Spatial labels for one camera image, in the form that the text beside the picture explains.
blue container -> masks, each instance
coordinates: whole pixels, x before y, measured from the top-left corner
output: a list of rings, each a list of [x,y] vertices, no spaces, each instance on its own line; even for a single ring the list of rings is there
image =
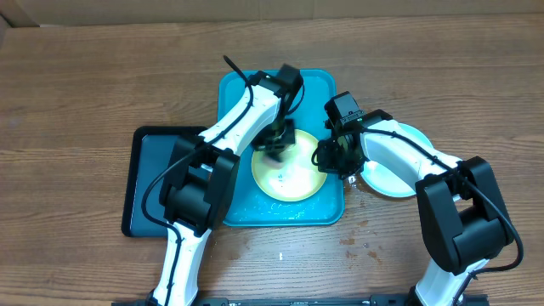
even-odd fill
[[[250,76],[256,71],[244,71]],[[277,71],[265,71],[275,75]],[[317,139],[327,139],[331,132],[325,129],[325,103],[336,95],[332,76],[323,70],[301,70],[306,93],[300,107],[289,118],[295,128],[306,131]],[[218,120],[223,118],[240,100],[244,82],[236,73],[226,75],[219,84]],[[294,99],[296,104],[301,93]],[[241,155],[235,194],[229,213],[224,220],[228,226],[299,226],[328,225],[337,222],[344,210],[343,182],[337,175],[327,175],[319,191],[308,199],[297,202],[278,201],[266,195],[252,176],[253,149],[249,146]]]

cable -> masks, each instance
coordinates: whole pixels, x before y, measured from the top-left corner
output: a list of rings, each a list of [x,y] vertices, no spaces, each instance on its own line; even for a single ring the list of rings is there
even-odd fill
[[[440,159],[438,159],[437,156],[433,156],[432,154],[430,154],[429,152],[424,150],[419,144],[417,144],[413,140],[407,138],[406,136],[400,135],[400,134],[398,134],[396,132],[389,132],[389,131],[369,129],[369,128],[363,128],[361,133],[380,133],[380,134],[383,134],[383,135],[388,135],[388,136],[391,136],[391,137],[395,137],[397,139],[401,139],[401,140],[405,141],[407,144],[414,147],[420,153],[425,155],[428,159],[430,159],[431,161],[433,161],[437,165],[441,166],[443,169],[445,169],[445,170],[447,170],[447,171],[449,171],[451,173],[454,173],[459,179],[461,179],[463,181],[463,183],[465,183],[467,185],[467,187],[472,192],[474,192],[477,196],[479,196],[480,199],[485,201],[487,203],[487,205],[489,207],[491,207],[497,213],[497,215],[499,216],[499,220],[501,221],[503,226],[506,226],[508,228],[508,230],[512,233],[513,239],[516,241],[516,246],[518,248],[518,256],[516,257],[516,259],[512,263],[504,265],[504,266],[482,268],[482,269],[477,269],[475,271],[469,272],[468,277],[462,283],[461,287],[459,287],[459,290],[457,291],[456,295],[453,298],[453,301],[452,301],[453,306],[457,305],[457,301],[459,300],[461,295],[467,289],[468,284],[470,284],[470,280],[471,279],[475,279],[475,280],[478,279],[476,277],[476,275],[479,275],[479,274],[482,274],[482,273],[489,273],[489,272],[508,271],[510,269],[514,269],[514,268],[518,267],[521,264],[521,262],[522,262],[522,260],[524,258],[524,245],[523,245],[523,242],[521,241],[521,237],[519,236],[518,231],[512,225],[512,223],[504,216],[504,214],[501,212],[501,210],[499,210],[499,208],[497,208],[497,206],[481,190],[478,189],[478,187],[476,187],[474,184],[472,184],[468,180],[468,178],[462,176],[458,171],[453,171],[453,168],[451,168],[448,165],[446,165],[445,163],[443,163]]]
[[[304,94],[306,93],[306,86],[304,86],[304,83],[303,83],[303,94],[300,96],[300,100],[298,101],[297,105],[295,105],[295,107],[291,108],[287,113],[286,113],[286,116],[288,115],[291,115],[292,113],[294,113],[297,108],[300,106],[300,104],[303,102],[304,100]]]
[[[217,142],[222,137],[224,137],[224,135],[226,133],[228,133],[236,125],[236,123],[238,123],[241,120],[241,118],[252,107],[252,105],[253,105],[253,89],[252,89],[251,84],[247,80],[247,77],[241,72],[241,70],[235,65],[235,63],[233,63],[232,60],[230,60],[226,55],[223,56],[223,59],[227,63],[227,65],[229,65],[230,68],[232,68],[232,70],[235,71],[238,74],[238,76],[241,77],[242,80],[244,80],[244,83],[246,84],[246,86],[247,86],[247,88],[249,90],[249,101],[248,101],[248,103],[246,105],[246,108],[225,130],[223,130],[221,133],[219,133],[214,139],[207,142],[203,146],[198,147],[196,150],[192,151],[191,153],[184,156],[183,158],[179,159],[174,164],[172,164],[172,166],[168,167],[161,174],[159,174],[155,179],[153,179],[153,181],[151,181],[151,184],[149,184],[149,186],[145,190],[144,195],[142,197],[142,212],[144,213],[144,217],[146,219],[150,220],[151,222],[153,222],[154,224],[158,224],[160,226],[163,226],[163,227],[166,227],[166,228],[172,230],[174,232],[174,234],[176,235],[176,253],[175,253],[174,258],[173,258],[172,269],[170,270],[170,279],[168,280],[167,296],[166,296],[166,299],[165,299],[164,306],[168,306],[168,302],[170,301],[170,295],[172,293],[172,286],[173,286],[173,275],[175,273],[176,265],[178,264],[179,251],[181,249],[181,241],[182,240],[181,240],[181,234],[179,233],[178,229],[176,229],[173,225],[171,225],[169,223],[166,223],[164,221],[161,221],[161,220],[159,220],[157,218],[153,218],[151,215],[149,215],[149,213],[147,212],[147,198],[149,197],[150,192],[153,190],[153,188],[162,179],[164,179],[164,177],[170,171],[172,171],[172,169],[174,169],[181,162],[183,162],[183,161],[185,161],[185,160],[187,160],[189,158],[192,158],[193,156],[196,156],[196,155],[200,154],[202,151],[204,151],[205,149],[211,147],[215,142]]]

wooden table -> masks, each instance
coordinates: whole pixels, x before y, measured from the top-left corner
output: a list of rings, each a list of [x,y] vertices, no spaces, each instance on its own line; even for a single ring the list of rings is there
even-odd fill
[[[132,134],[142,125],[215,123],[218,83],[230,71],[222,54],[243,69],[326,69],[363,109],[420,128],[439,150],[489,161],[526,259],[469,291],[494,305],[541,303],[544,15],[518,14],[8,30],[1,305],[109,305],[156,286],[165,241],[120,231]],[[385,198],[360,179],[344,186],[346,210],[332,226],[215,231],[201,291],[407,292],[429,260],[416,200]],[[492,264],[514,257],[510,246]]]

teleoperated robot arm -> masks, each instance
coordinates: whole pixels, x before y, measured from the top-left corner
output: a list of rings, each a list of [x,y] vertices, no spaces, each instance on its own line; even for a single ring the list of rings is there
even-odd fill
[[[436,161],[468,178],[508,218],[490,165],[477,156],[462,161],[421,143],[383,110],[364,114],[349,92],[333,97],[325,110],[329,116],[326,128],[331,129],[332,137],[320,141],[313,163],[320,171],[345,179],[372,160],[416,191],[423,241],[432,259],[424,277],[412,288],[408,304],[451,306],[468,274],[496,257],[512,243],[513,235],[496,212],[482,199],[473,197],[457,173]],[[411,140],[433,159],[402,138]],[[456,210],[456,200],[471,198],[472,207],[462,212]]]
[[[274,156],[294,144],[294,125],[285,116],[302,84],[299,70],[288,65],[282,66],[277,76],[259,71],[247,84],[252,87],[252,99],[246,88],[221,121],[198,136],[185,135],[176,141],[169,165],[235,124],[209,149],[182,162],[164,178],[159,202],[165,207],[165,219],[178,230],[182,241],[168,229],[165,263],[159,285],[148,297],[149,305],[191,305],[198,292],[197,275],[207,238],[223,222],[232,201],[241,153],[252,143],[255,150]],[[173,285],[168,288],[172,269]]]

blue tray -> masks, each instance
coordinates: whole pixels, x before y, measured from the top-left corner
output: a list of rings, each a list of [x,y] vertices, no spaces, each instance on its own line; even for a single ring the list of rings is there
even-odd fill
[[[250,76],[256,71],[244,71]],[[275,75],[277,71],[265,71]],[[323,70],[301,70],[306,93],[304,101],[290,118],[295,128],[306,131],[317,139],[327,139],[331,132],[325,129],[327,119],[323,106],[336,95],[332,76]],[[240,100],[244,82],[234,72],[219,84],[218,120]],[[301,93],[294,99],[297,103]],[[328,225],[337,222],[344,210],[343,183],[337,175],[329,174],[319,191],[298,202],[278,201],[259,189],[252,176],[253,149],[248,147],[241,155],[235,194],[229,213],[224,220],[228,226],[299,226]]]

